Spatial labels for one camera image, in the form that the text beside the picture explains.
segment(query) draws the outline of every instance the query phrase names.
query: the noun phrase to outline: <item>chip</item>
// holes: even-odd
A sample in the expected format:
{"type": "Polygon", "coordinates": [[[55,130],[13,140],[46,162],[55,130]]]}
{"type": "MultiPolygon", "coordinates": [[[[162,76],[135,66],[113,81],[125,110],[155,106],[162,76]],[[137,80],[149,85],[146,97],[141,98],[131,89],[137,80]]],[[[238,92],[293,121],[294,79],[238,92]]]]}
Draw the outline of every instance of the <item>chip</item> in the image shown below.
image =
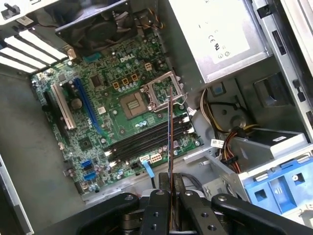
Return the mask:
{"type": "Polygon", "coordinates": [[[122,80],[122,82],[123,82],[124,85],[127,85],[127,84],[129,83],[127,78],[124,78],[124,79],[122,80]]]}
{"type": "Polygon", "coordinates": [[[92,84],[93,84],[94,88],[98,88],[98,87],[102,86],[102,82],[101,82],[101,80],[100,80],[98,75],[92,76],[91,77],[91,81],[92,81],[92,84]]]}
{"type": "Polygon", "coordinates": [[[79,143],[79,146],[80,146],[82,151],[86,151],[86,150],[92,148],[92,143],[91,143],[89,137],[85,137],[85,138],[79,140],[78,143],[79,143]]]}
{"type": "Polygon", "coordinates": [[[132,80],[135,82],[135,81],[138,81],[138,76],[137,74],[133,74],[132,75],[132,80]]]}
{"type": "Polygon", "coordinates": [[[122,97],[120,103],[127,119],[132,119],[147,111],[147,107],[139,92],[122,97]]]}
{"type": "Polygon", "coordinates": [[[66,79],[67,79],[67,78],[65,77],[64,74],[60,74],[60,75],[59,75],[59,81],[60,81],[60,82],[64,82],[66,79]]]}
{"type": "Polygon", "coordinates": [[[119,88],[118,82],[114,82],[112,85],[113,85],[114,89],[116,89],[116,90],[119,88]]]}

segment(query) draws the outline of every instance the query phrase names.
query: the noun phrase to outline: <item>cable connector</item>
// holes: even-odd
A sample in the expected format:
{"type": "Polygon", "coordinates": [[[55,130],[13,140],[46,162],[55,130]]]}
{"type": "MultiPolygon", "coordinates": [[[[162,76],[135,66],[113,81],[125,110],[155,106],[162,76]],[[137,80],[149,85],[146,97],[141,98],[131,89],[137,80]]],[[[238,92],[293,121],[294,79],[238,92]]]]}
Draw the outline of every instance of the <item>cable connector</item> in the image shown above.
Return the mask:
{"type": "Polygon", "coordinates": [[[234,156],[234,157],[232,157],[230,159],[227,159],[227,160],[222,159],[221,163],[223,163],[224,165],[228,166],[230,164],[235,163],[236,161],[238,161],[238,156],[234,156]]]}
{"type": "Polygon", "coordinates": [[[151,166],[149,165],[147,160],[142,162],[143,166],[146,168],[147,173],[149,174],[150,178],[154,178],[155,174],[153,173],[151,166]]]}

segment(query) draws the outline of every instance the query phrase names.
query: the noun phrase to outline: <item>bolt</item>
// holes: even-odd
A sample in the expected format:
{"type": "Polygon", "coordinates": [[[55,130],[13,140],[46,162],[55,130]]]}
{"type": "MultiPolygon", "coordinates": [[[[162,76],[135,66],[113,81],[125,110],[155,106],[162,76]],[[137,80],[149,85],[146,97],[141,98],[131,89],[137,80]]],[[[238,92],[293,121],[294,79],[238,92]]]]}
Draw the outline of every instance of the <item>bolt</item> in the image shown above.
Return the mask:
{"type": "Polygon", "coordinates": [[[130,200],[133,200],[133,199],[134,199],[134,197],[131,196],[131,195],[128,195],[127,197],[125,197],[125,200],[127,200],[127,201],[130,201],[130,200]]]}
{"type": "Polygon", "coordinates": [[[164,195],[164,191],[163,190],[159,190],[156,192],[157,195],[164,195]]]}
{"type": "Polygon", "coordinates": [[[192,191],[186,191],[185,194],[186,194],[187,196],[191,196],[191,195],[193,195],[194,193],[193,193],[192,191]]]}
{"type": "Polygon", "coordinates": [[[221,202],[224,202],[224,201],[227,200],[227,198],[224,197],[224,196],[219,196],[217,199],[218,199],[219,201],[221,201],[221,202]]]}

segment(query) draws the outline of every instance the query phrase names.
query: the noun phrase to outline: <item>screw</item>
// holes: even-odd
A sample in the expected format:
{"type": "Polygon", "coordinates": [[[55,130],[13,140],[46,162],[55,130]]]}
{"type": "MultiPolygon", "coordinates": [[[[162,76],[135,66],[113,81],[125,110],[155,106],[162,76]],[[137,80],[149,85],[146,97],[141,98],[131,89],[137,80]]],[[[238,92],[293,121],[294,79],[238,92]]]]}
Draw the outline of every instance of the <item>screw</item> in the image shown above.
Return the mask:
{"type": "Polygon", "coordinates": [[[127,197],[125,197],[125,200],[127,200],[127,201],[130,201],[130,200],[133,200],[133,199],[134,199],[134,197],[131,196],[131,195],[128,195],[127,197]]]}
{"type": "Polygon", "coordinates": [[[193,193],[192,191],[186,191],[185,194],[186,194],[187,196],[191,196],[191,195],[193,195],[194,193],[193,193]]]}
{"type": "Polygon", "coordinates": [[[157,195],[164,195],[164,191],[163,190],[159,190],[156,192],[157,195]]]}
{"type": "Polygon", "coordinates": [[[221,202],[224,202],[224,201],[227,200],[227,198],[224,197],[224,196],[219,196],[217,199],[218,199],[219,201],[221,201],[221,202]]]}
{"type": "Polygon", "coordinates": [[[292,176],[292,180],[293,180],[293,181],[297,181],[298,179],[299,179],[299,177],[298,177],[297,175],[293,175],[293,176],[292,176]]]}

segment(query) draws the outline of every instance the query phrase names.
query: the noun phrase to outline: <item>wire bundle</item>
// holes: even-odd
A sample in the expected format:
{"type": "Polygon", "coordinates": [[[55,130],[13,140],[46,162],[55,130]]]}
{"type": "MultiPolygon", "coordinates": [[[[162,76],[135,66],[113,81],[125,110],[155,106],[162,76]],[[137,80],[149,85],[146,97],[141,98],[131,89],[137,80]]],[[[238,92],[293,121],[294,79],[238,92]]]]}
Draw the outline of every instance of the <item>wire bundle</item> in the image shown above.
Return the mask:
{"type": "Polygon", "coordinates": [[[154,29],[163,29],[164,28],[164,24],[160,21],[160,18],[158,17],[158,15],[154,12],[154,10],[147,8],[146,10],[148,10],[149,14],[153,16],[154,21],[155,22],[151,22],[151,24],[142,24],[140,22],[140,24],[137,25],[138,28],[154,28],[154,29]]]}
{"type": "MultiPolygon", "coordinates": [[[[213,116],[211,104],[227,105],[227,106],[233,106],[233,107],[237,107],[237,106],[236,106],[236,104],[226,103],[226,102],[209,103],[207,100],[207,93],[208,93],[208,89],[205,89],[202,93],[201,100],[200,100],[200,110],[201,110],[204,118],[207,120],[207,122],[212,125],[216,139],[218,139],[218,140],[221,139],[219,133],[227,135],[227,137],[224,141],[223,148],[222,148],[222,154],[221,154],[221,150],[218,149],[218,152],[216,155],[216,156],[218,156],[218,158],[220,158],[219,155],[221,155],[221,160],[227,161],[227,160],[230,160],[230,159],[235,157],[234,153],[231,151],[230,142],[235,136],[238,135],[238,131],[243,130],[243,132],[246,132],[246,131],[249,131],[249,129],[251,129],[253,127],[257,127],[258,125],[257,124],[248,125],[248,126],[245,126],[244,128],[235,127],[230,132],[223,130],[219,126],[219,124],[217,123],[217,121],[215,120],[215,118],[213,116]]],[[[244,113],[249,114],[245,108],[240,107],[240,109],[242,109],[244,113]]],[[[241,169],[240,169],[237,161],[235,161],[234,163],[231,163],[230,165],[236,173],[241,173],[241,169]]]]}

